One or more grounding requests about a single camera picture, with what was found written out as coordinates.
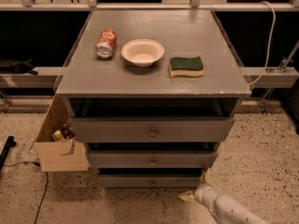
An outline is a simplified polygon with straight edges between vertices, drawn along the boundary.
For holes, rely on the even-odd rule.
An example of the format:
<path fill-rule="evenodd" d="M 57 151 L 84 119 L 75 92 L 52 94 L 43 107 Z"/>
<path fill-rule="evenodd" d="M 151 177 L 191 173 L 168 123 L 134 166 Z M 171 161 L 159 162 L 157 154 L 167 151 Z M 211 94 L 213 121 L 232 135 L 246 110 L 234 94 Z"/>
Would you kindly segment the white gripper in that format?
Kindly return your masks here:
<path fill-rule="evenodd" d="M 213 207 L 219 193 L 206 182 L 206 170 L 201 169 L 200 174 L 200 185 L 195 190 L 193 195 L 192 190 L 182 192 L 178 197 L 184 202 L 194 202 L 195 200 L 199 202 L 204 207 Z"/>

